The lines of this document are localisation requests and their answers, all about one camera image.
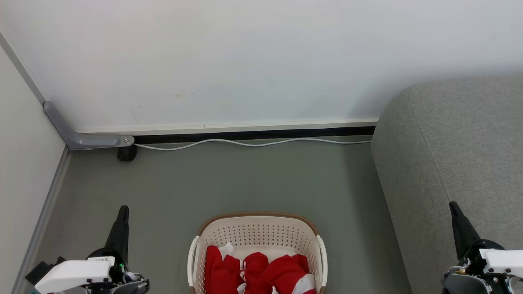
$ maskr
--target gray sofa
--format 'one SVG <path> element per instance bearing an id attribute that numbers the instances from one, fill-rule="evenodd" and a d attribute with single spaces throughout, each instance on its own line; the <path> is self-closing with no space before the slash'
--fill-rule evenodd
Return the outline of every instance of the gray sofa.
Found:
<path id="1" fill-rule="evenodd" d="M 380 117 L 372 154 L 413 294 L 457 262 L 448 203 L 523 249 L 523 76 L 417 85 Z"/>

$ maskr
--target brown basket rim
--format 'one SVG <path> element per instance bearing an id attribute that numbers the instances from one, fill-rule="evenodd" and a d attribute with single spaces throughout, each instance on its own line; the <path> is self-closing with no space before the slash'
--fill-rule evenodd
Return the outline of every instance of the brown basket rim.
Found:
<path id="1" fill-rule="evenodd" d="M 326 290 L 325 286 L 322 286 L 319 294 L 325 294 L 325 290 Z M 190 292 L 190 294 L 196 294 L 196 289 L 193 286 L 190 286 L 189 292 Z"/>
<path id="2" fill-rule="evenodd" d="M 291 218 L 291 219 L 297 219 L 301 220 L 302 222 L 306 223 L 314 233 L 314 235 L 319 236 L 320 231 L 318 228 L 314 225 L 312 221 L 310 221 L 308 218 L 300 216 L 298 214 L 294 213 L 286 213 L 286 212 L 272 212 L 272 211 L 249 211 L 249 212 L 234 212 L 234 213 L 224 213 L 219 214 L 217 216 L 214 216 L 210 219 L 208 219 L 198 230 L 198 236 L 201 236 L 203 231 L 213 222 L 221 219 L 228 219 L 228 218 L 238 218 L 238 217 L 281 217 L 281 218 Z"/>

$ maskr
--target gray wall trim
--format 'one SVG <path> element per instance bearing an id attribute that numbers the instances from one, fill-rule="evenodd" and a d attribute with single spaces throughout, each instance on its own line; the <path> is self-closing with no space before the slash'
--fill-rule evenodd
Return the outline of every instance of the gray wall trim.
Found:
<path id="1" fill-rule="evenodd" d="M 11 59 L 11 62 L 15 65 L 16 69 L 18 70 L 18 72 L 20 73 L 22 78 L 24 78 L 24 81 L 26 81 L 27 85 L 29 86 L 29 88 L 31 89 L 33 94 L 35 95 L 38 102 L 40 102 L 40 104 L 43 105 L 46 102 L 46 99 L 42 95 L 42 92 L 40 92 L 40 90 L 38 89 L 36 84 L 33 82 L 33 80 L 31 79 L 31 76 L 29 76 L 29 73 L 26 71 L 25 67 L 20 62 L 20 59 L 18 59 L 15 52 L 13 51 L 11 46 L 9 46 L 9 43 L 7 43 L 7 40 L 4 38 L 4 35 L 1 32 L 0 32 L 0 47 L 2 47 L 4 49 L 5 53 L 9 57 L 9 59 Z"/>
<path id="2" fill-rule="evenodd" d="M 71 156 L 71 152 L 69 152 L 69 148 L 66 145 L 62 153 L 62 158 L 58 163 L 56 173 L 54 174 L 53 181 L 51 182 L 51 187 L 47 193 L 46 201 L 43 204 L 42 212 L 38 218 L 35 231 L 33 232 L 31 241 L 27 247 L 26 256 L 24 257 L 22 266 L 20 266 L 20 270 L 18 271 L 18 276 L 16 277 L 15 284 L 11 291 L 12 294 L 27 294 L 30 293 L 33 289 L 33 286 L 25 280 L 25 276 L 32 270 L 32 267 L 36 266 L 36 264 L 40 262 L 35 260 L 38 254 L 38 248 L 40 247 L 43 233 L 46 230 L 49 218 L 51 217 L 51 213 L 56 203 L 56 199 L 58 198 L 58 192 L 62 187 L 62 182 L 65 177 L 67 167 L 69 166 Z"/>

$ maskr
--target black rubber foot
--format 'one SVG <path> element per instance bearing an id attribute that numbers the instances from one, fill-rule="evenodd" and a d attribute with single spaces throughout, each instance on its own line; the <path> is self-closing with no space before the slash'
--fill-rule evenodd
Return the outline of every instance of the black rubber foot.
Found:
<path id="1" fill-rule="evenodd" d="M 129 147 L 118 147 L 118 152 L 116 156 L 120 161 L 133 161 L 136 157 L 136 152 L 138 148 L 136 145 L 131 145 Z"/>

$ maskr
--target white plastic basket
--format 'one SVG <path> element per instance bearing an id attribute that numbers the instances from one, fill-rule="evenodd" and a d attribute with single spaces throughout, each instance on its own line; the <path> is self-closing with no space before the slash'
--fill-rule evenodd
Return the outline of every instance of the white plastic basket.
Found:
<path id="1" fill-rule="evenodd" d="M 207 246 L 234 245 L 233 257 L 243 260 L 261 252 L 269 262 L 286 254 L 307 257 L 315 276 L 316 293 L 325 294 L 327 252 L 316 226 L 308 219 L 287 213 L 245 212 L 216 216 L 207 221 L 192 241 L 187 258 L 190 292 L 206 294 L 203 286 Z"/>

